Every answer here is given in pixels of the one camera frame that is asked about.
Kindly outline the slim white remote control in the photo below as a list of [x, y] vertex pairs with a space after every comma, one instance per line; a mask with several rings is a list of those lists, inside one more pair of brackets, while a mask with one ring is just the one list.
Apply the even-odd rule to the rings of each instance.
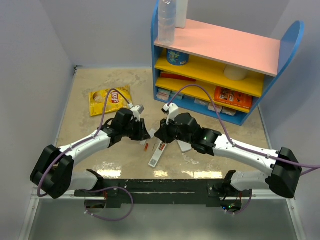
[[157, 166], [157, 164], [158, 164], [159, 160], [161, 159], [161, 157], [162, 157], [162, 155], [163, 155], [163, 153], [164, 153], [164, 151], [165, 151], [165, 149], [166, 149], [166, 146], [167, 146], [166, 143], [164, 143], [164, 144], [165, 144], [165, 147], [163, 148], [162, 151], [159, 150], [160, 145], [159, 145], [158, 148], [155, 150], [154, 154], [152, 155], [152, 157], [151, 157], [151, 159], [150, 159], [150, 161], [149, 161], [149, 163], [148, 163], [148, 165], [149, 165], [150, 167], [155, 168], [155, 167]]

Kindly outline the wide white remote control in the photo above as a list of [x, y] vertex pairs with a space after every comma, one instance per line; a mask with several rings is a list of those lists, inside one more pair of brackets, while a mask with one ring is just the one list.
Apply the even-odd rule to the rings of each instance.
[[177, 144], [182, 153], [187, 153], [192, 150], [192, 146], [189, 143], [178, 140]]

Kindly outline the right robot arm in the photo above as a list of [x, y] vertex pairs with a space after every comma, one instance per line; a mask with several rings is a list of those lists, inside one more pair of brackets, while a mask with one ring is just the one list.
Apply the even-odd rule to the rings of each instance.
[[229, 171], [220, 191], [233, 197], [238, 192], [269, 189], [280, 197], [292, 199], [302, 173], [293, 151], [282, 147], [271, 150], [228, 140], [219, 131], [201, 127], [189, 113], [175, 119], [162, 119], [155, 137], [166, 144], [182, 141], [200, 154], [232, 159], [254, 168], [254, 171]]

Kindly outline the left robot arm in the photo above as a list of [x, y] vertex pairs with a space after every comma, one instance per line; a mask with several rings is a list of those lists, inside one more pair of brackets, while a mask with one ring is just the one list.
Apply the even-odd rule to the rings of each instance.
[[37, 185], [37, 196], [58, 199], [71, 190], [85, 190], [92, 196], [99, 196], [104, 190], [103, 178], [92, 170], [75, 172], [75, 166], [114, 146], [122, 138], [138, 142], [150, 139], [145, 120], [141, 118], [143, 111], [142, 105], [121, 108], [114, 118], [87, 137], [61, 147], [47, 146], [30, 175], [31, 182]]

